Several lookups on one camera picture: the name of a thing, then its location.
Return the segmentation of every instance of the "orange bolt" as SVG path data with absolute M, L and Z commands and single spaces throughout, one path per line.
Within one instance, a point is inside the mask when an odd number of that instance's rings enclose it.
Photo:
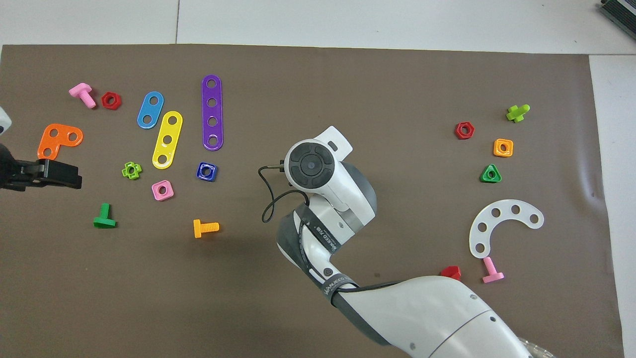
M 195 238 L 200 239 L 201 233 L 213 233 L 215 231 L 219 231 L 221 228 L 218 222 L 208 222 L 206 224 L 201 224 L 201 220 L 195 219 L 192 220 L 192 224 L 195 226 Z

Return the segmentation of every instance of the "red piece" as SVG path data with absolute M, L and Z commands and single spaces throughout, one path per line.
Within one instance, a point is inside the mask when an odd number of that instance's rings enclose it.
M 446 276 L 450 278 L 454 278 L 457 281 L 461 281 L 462 271 L 459 270 L 459 266 L 449 266 L 439 273 L 441 276 Z
M 461 140 L 467 140 L 473 136 L 475 127 L 470 122 L 460 122 L 455 127 L 455 135 Z
M 102 96 L 102 107 L 108 108 L 109 110 L 116 110 L 121 106 L 121 96 L 115 92 L 106 92 Z

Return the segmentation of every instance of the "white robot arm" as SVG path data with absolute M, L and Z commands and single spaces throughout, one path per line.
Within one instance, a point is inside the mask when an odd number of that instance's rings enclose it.
M 347 139 L 334 127 L 291 147 L 284 171 L 296 189 L 312 194 L 280 223 L 280 251 L 318 286 L 360 331 L 412 357 L 533 355 L 474 292 L 443 276 L 358 287 L 329 259 L 375 217 L 369 181 L 351 164 Z

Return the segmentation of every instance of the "orange square nut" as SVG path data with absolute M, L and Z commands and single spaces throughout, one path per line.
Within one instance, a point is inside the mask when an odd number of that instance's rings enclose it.
M 511 140 L 499 138 L 495 140 L 495 148 L 492 153 L 498 157 L 511 157 L 514 145 Z

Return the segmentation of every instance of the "pink screw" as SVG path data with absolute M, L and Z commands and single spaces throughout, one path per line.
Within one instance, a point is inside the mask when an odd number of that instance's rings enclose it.
M 75 98 L 80 98 L 82 102 L 84 102 L 86 107 L 93 108 L 96 106 L 95 101 L 93 101 L 93 99 L 90 97 L 90 94 L 88 94 L 92 90 L 93 89 L 90 88 L 89 85 L 82 82 L 79 85 L 69 89 L 69 93 Z
M 486 269 L 488 270 L 488 276 L 482 278 L 483 283 L 493 282 L 504 278 L 504 274 L 497 272 L 497 269 L 495 269 L 495 265 L 492 264 L 490 256 L 484 257 L 483 263 L 486 264 Z

